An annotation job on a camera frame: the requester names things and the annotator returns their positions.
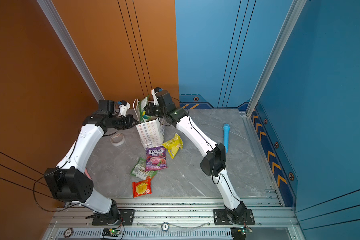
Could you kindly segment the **green white snack packet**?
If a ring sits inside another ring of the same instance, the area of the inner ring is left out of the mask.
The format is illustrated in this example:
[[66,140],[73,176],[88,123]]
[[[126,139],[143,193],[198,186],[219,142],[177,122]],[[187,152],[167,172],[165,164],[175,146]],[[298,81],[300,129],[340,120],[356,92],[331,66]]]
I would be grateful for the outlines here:
[[158,171],[147,171],[146,170],[146,160],[139,158],[137,164],[132,169],[130,175],[137,177],[141,180],[153,179]]

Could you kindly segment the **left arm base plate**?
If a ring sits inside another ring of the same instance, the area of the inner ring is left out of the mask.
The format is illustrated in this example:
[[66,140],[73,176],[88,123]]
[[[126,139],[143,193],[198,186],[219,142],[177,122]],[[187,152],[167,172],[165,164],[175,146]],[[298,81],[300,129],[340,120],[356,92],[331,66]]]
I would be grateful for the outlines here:
[[93,226],[131,226],[135,217],[134,209],[117,210],[115,214],[93,214],[86,219],[93,219]]

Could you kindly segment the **green snack bag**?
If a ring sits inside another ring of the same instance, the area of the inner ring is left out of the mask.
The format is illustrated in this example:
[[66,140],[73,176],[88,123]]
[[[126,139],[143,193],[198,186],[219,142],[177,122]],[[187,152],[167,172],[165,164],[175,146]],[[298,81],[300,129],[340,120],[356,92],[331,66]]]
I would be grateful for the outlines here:
[[149,103],[149,96],[146,96],[145,98],[143,98],[142,100],[138,101],[138,117],[139,117],[139,122],[140,123],[145,123],[148,122],[150,120],[150,116],[148,116],[146,114],[146,110],[145,107],[148,105]]

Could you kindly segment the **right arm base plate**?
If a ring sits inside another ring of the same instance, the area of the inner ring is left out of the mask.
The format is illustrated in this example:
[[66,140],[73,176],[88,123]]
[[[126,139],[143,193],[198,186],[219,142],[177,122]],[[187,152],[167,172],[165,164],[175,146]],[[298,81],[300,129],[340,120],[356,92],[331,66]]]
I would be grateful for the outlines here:
[[244,210],[241,216],[237,216],[231,211],[225,209],[214,209],[214,224],[217,226],[223,225],[247,225],[254,226],[255,218],[251,209]]

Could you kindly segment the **yellow snack bag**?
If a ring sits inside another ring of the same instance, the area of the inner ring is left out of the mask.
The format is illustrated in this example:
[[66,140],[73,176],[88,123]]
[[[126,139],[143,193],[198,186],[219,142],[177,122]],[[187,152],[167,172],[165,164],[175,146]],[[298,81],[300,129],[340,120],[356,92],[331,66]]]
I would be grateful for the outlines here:
[[172,139],[163,143],[163,147],[168,151],[172,159],[175,158],[180,149],[183,149],[183,146],[183,140],[178,134],[175,134]]

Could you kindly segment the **purple Fox's candy bag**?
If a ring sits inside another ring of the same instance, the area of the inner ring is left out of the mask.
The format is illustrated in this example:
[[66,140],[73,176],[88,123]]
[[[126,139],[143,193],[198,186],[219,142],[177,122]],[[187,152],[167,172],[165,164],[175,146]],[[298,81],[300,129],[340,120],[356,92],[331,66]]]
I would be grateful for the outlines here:
[[166,149],[163,146],[146,149],[147,171],[159,171],[167,167]]

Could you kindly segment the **red yellow snack packet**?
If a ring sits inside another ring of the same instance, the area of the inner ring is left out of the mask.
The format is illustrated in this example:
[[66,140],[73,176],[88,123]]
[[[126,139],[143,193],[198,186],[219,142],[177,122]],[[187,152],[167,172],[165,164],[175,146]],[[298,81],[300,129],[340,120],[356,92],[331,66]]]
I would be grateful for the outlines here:
[[133,197],[136,198],[151,194],[152,193],[151,180],[152,179],[148,178],[140,182],[133,182]]

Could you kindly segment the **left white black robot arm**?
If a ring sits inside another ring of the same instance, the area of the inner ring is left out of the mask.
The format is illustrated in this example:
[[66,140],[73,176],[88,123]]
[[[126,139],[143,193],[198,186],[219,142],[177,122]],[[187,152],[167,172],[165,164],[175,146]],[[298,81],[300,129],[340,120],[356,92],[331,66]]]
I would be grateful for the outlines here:
[[52,197],[66,203],[82,205],[93,211],[92,219],[107,225],[118,224],[121,214],[117,203],[100,194],[86,175],[86,167],[95,146],[107,130],[127,130],[138,124],[128,115],[130,104],[100,100],[98,110],[85,118],[76,141],[55,168],[48,168],[44,179]]

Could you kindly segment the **white printed paper bag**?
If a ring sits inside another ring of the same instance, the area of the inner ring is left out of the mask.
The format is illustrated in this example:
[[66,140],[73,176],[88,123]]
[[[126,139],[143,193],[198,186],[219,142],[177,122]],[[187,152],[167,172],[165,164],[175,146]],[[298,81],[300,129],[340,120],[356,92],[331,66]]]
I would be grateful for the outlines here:
[[[133,108],[139,121],[137,108],[138,101],[140,100],[134,100]],[[165,126],[161,124],[158,117],[151,117],[150,120],[145,123],[139,122],[136,125],[136,128],[138,130],[141,143],[145,149],[162,146],[164,142]]]

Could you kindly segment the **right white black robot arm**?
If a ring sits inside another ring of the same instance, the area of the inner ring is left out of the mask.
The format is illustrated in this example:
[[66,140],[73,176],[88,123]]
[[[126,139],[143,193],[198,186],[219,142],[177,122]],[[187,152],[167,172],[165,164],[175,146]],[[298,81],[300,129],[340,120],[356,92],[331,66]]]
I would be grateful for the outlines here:
[[212,178],[213,183],[220,191],[229,222],[233,225],[244,222],[247,207],[235,192],[229,179],[224,144],[217,144],[204,134],[192,120],[189,111],[175,105],[174,98],[168,91],[157,87],[152,90],[152,96],[154,101],[149,102],[145,107],[146,114],[164,118],[191,140],[203,157],[200,168]]

